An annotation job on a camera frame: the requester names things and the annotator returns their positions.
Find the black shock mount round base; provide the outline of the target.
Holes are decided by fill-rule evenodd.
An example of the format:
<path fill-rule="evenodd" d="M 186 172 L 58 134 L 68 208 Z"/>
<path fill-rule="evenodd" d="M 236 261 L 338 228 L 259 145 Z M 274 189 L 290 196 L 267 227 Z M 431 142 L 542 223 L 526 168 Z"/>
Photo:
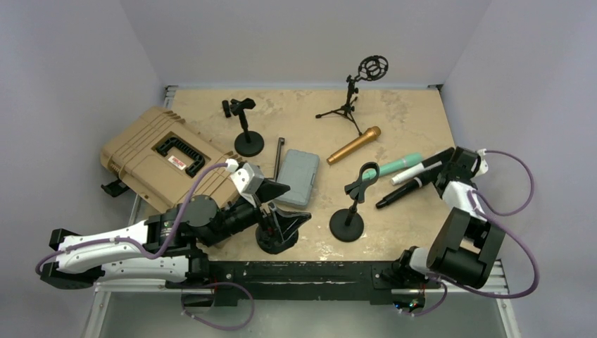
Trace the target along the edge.
<path fill-rule="evenodd" d="M 288 225 L 284 223 L 281 227 L 272 225 L 268 220 L 262 220 L 256 228 L 257 245 L 267 254 L 280 254 L 297 243 L 299 227 L 297 220 Z"/>

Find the black microphone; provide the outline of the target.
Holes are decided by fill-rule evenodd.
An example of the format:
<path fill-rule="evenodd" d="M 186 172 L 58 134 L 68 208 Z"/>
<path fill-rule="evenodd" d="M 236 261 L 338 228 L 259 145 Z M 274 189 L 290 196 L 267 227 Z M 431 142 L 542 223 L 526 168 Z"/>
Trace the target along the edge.
<path fill-rule="evenodd" d="M 425 160 L 431 161 L 431 162 L 441 161 L 442 164 L 438 167 L 431 169 L 431 170 L 420 173 L 419 175 L 415 176 L 414 178 L 409 179 L 408 181 L 404 182 L 402 184 L 402 186 L 400 186 L 398 189 L 394 190 L 390 194 L 387 194 L 380 201 L 378 201 L 375 204 L 375 207 L 377 209 L 387 207 L 390 204 L 405 197 L 409 193 L 414 192 L 415 190 L 418 190 L 418 189 L 424 187 L 425 185 L 429 184 L 430 182 L 435 181 L 435 179 L 437 178 L 438 174 L 440 173 L 442 167 L 450 159 L 450 157 L 452 156 L 454 151 L 455 151 L 455 148 L 450 147 L 450 148 L 447 148 L 437 154 L 434 154 L 433 156 L 430 156 L 429 158 L 424 159 L 423 161 L 425 161 Z"/>

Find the white microphone silver grille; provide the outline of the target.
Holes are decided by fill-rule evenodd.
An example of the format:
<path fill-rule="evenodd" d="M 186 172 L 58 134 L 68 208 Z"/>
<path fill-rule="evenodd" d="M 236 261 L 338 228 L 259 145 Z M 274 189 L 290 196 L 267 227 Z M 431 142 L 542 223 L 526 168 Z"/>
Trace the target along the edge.
<path fill-rule="evenodd" d="M 396 186 L 398 184 L 403 184 L 404 182 L 408 181 L 409 179 L 414 178 L 415 176 L 423 173 L 425 171 L 431 170 L 435 167 L 438 167 L 442 164 L 441 161 L 431 162 L 431 161 L 422 161 L 413 167 L 404 170 L 391 178 L 392 185 Z"/>

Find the teal microphone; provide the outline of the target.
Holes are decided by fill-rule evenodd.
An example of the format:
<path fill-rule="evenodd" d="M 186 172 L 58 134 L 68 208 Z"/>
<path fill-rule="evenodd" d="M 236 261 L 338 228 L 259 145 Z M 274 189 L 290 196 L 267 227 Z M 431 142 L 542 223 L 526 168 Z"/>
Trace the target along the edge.
<path fill-rule="evenodd" d="M 421 153 L 412 153 L 389 163 L 385 163 L 382 165 L 379 165 L 377 163 L 377 165 L 379 166 L 378 178 L 398 172 L 400 170 L 412 168 L 421 161 L 423 161 Z"/>

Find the black clip stand round base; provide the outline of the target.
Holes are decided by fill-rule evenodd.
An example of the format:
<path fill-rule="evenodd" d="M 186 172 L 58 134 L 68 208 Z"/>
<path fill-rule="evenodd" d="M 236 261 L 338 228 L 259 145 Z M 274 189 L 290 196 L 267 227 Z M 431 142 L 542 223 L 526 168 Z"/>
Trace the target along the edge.
<path fill-rule="evenodd" d="M 242 101 L 232 99 L 230 101 L 230 113 L 239 118 L 243 132 L 234 141 L 235 151 L 245 157 L 254 157 L 264 149 L 264 139 L 261 134 L 249 130 L 249 123 L 245 110 L 252 110 L 256 107 L 253 99 L 247 98 Z"/>

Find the black stand with round base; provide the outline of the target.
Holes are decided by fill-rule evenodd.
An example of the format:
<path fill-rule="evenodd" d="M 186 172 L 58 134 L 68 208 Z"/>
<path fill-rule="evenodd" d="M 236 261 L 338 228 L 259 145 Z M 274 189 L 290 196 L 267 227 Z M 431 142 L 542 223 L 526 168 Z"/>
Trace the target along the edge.
<path fill-rule="evenodd" d="M 380 173 L 379 165 L 375 162 L 363 164 L 358 177 L 351 184 L 344 187 L 344 192 L 353 201 L 349 208 L 336 211 L 329 219 L 329 229 L 333 237 L 341 242 L 354 242 L 364 231 L 364 221 L 358 213 L 358 204 L 365 201 L 365 191 L 375 184 Z"/>

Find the gold microphone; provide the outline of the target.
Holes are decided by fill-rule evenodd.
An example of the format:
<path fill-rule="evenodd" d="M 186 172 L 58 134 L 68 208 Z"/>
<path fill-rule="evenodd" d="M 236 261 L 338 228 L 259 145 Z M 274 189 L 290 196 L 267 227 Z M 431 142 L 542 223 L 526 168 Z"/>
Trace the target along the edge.
<path fill-rule="evenodd" d="M 381 134 L 382 134 L 382 131 L 381 131 L 380 127 L 378 127 L 378 126 L 369 127 L 359 137 L 350 141 L 348 144 L 342 146 L 340 149 L 338 149 L 333 154 L 331 154 L 327 158 L 326 162 L 329 165 L 333 165 L 333 164 L 339 162 L 340 160 L 344 159 L 345 157 L 353 154 L 355 151 L 363 148 L 365 145 L 377 140 Z"/>

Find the black tripod shock mount stand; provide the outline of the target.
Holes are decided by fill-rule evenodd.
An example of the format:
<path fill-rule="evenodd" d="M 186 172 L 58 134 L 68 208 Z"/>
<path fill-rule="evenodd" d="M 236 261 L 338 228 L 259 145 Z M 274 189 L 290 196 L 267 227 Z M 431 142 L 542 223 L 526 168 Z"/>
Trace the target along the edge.
<path fill-rule="evenodd" d="M 387 74 L 388 69 L 389 62 L 384 56 L 373 55 L 364 58 L 358 65 L 357 75 L 349 75 L 346 78 L 347 93 L 345 103 L 340 108 L 328 111 L 326 113 L 317 114 L 315 115 L 315 118 L 320 119 L 330 114 L 339 115 L 353 123 L 357 129 L 358 135 L 361 136 L 363 133 L 353 117 L 353 112 L 355 111 L 354 103 L 358 100 L 358 95 L 360 92 L 356 84 L 360 81 L 378 81 Z"/>

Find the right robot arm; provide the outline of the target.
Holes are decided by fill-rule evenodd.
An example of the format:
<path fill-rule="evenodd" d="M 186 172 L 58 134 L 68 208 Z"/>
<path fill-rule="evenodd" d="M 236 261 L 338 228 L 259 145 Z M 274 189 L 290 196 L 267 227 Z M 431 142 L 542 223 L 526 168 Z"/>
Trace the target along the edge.
<path fill-rule="evenodd" d="M 425 283 L 431 275 L 479 289 L 489 278 L 505 232 L 481 215 L 472 178 L 488 165 L 482 155 L 457 147 L 430 175 L 430 182 L 450 208 L 430 248 L 412 246 L 391 264 L 391 272 L 406 287 Z"/>

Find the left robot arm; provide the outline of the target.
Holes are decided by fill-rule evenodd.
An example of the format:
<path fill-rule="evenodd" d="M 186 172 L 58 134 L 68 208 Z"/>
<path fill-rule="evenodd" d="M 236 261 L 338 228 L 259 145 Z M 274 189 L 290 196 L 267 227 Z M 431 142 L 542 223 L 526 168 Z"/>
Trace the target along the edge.
<path fill-rule="evenodd" d="M 57 289 L 86 289 L 116 279 L 154 279 L 203 287 L 210 261 L 201 250 L 255 227 L 256 241 L 268 254 L 280 254 L 298 240 L 308 212 L 285 211 L 273 202 L 264 211 L 240 197 L 219 207 L 198 195 L 187 205 L 153 215 L 111 232 L 82 236 L 63 228 L 51 233 L 53 253 L 35 266 L 40 279 Z"/>

